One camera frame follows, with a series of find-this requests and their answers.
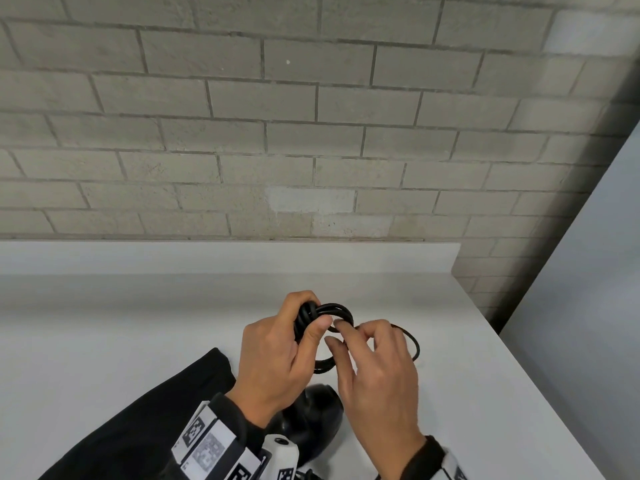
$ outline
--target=hand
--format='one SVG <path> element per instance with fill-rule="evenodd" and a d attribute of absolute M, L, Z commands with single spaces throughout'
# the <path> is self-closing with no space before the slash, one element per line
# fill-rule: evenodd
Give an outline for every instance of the hand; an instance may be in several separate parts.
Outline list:
<path fill-rule="evenodd" d="M 418 371 L 404 335 L 386 320 L 362 323 L 358 330 L 345 321 L 333 325 L 346 345 L 334 337 L 324 340 L 349 423 L 383 480 L 399 480 L 426 441 L 418 428 Z M 367 345 L 372 337 L 375 351 Z"/>
<path fill-rule="evenodd" d="M 298 345 L 293 322 L 307 301 L 320 305 L 313 291 L 289 293 L 276 316 L 244 328 L 238 377 L 227 397 L 261 428 L 293 404 L 314 373 L 316 350 L 332 318 L 323 315 L 311 322 Z"/>

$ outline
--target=black cable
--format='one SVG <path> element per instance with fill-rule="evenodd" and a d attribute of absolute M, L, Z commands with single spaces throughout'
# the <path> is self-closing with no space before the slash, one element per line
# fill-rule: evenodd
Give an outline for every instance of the black cable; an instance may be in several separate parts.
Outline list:
<path fill-rule="evenodd" d="M 309 326 L 309 323 L 313 322 L 316 318 L 322 315 L 332 315 L 334 317 L 341 318 L 349 325 L 353 325 L 353 315 L 347 309 L 346 306 L 339 305 L 338 303 L 325 303 L 324 305 L 317 306 L 313 301 L 308 301 L 300 306 L 300 310 L 298 311 L 298 316 L 296 317 L 296 321 L 293 323 L 293 333 L 296 338 L 296 342 L 300 343 L 302 340 L 302 336 L 305 333 L 305 330 Z M 415 360 L 420 355 L 420 345 L 418 341 L 415 339 L 411 333 L 407 332 L 404 328 L 394 325 L 391 323 L 393 328 L 398 328 L 402 330 L 402 332 L 411 339 L 411 341 L 415 345 L 415 355 L 412 357 L 412 361 Z M 329 331 L 334 333 L 338 333 L 335 327 L 329 327 Z M 333 357 L 329 357 L 324 360 L 316 360 L 316 368 L 314 370 L 315 374 L 324 374 L 325 372 L 329 372 L 335 366 L 335 361 Z"/>

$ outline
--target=person's left hand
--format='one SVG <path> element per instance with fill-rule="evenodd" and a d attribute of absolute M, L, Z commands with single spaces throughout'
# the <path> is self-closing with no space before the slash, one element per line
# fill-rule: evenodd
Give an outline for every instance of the person's left hand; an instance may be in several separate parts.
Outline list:
<path fill-rule="evenodd" d="M 276 316 L 244 328 L 238 377 L 227 397 L 261 428 L 293 404 L 314 373 L 318 344 L 332 318 L 323 315 L 311 322 L 298 345 L 293 323 L 307 301 L 320 305 L 313 291 L 289 293 Z"/>

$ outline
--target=person's right hand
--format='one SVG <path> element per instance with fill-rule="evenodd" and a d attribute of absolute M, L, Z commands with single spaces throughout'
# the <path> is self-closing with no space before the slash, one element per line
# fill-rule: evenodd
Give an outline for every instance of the person's right hand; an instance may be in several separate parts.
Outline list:
<path fill-rule="evenodd" d="M 346 346 L 334 337 L 324 340 L 335 360 L 349 423 L 382 479 L 399 480 L 426 441 L 418 427 L 418 371 L 404 334 L 386 320 L 362 323 L 358 330 L 342 320 L 334 327 Z M 367 345 L 372 337 L 375 351 Z"/>

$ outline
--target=cord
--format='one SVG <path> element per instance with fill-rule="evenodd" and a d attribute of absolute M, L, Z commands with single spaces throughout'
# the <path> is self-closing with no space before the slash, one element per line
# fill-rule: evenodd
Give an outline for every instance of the cord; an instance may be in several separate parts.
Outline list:
<path fill-rule="evenodd" d="M 346 306 L 339 305 L 338 303 L 325 303 L 324 305 L 317 306 L 313 301 L 308 301 L 300 306 L 296 321 L 293 323 L 293 333 L 297 343 L 300 343 L 300 340 L 302 340 L 302 336 L 304 335 L 309 323 L 322 315 L 332 315 L 334 317 L 341 318 L 349 325 L 354 326 L 353 315 Z M 418 344 L 418 340 L 416 340 L 415 337 L 404 328 L 394 325 L 393 323 L 391 323 L 391 326 L 402 330 L 402 333 L 411 339 L 415 345 L 415 355 L 412 357 L 412 361 L 415 362 L 415 360 L 420 356 L 420 345 Z M 333 326 L 329 327 L 329 331 L 338 333 L 338 330 Z M 334 367 L 335 361 L 333 360 L 333 357 L 329 357 L 324 360 L 316 360 L 314 373 L 324 374 Z"/>

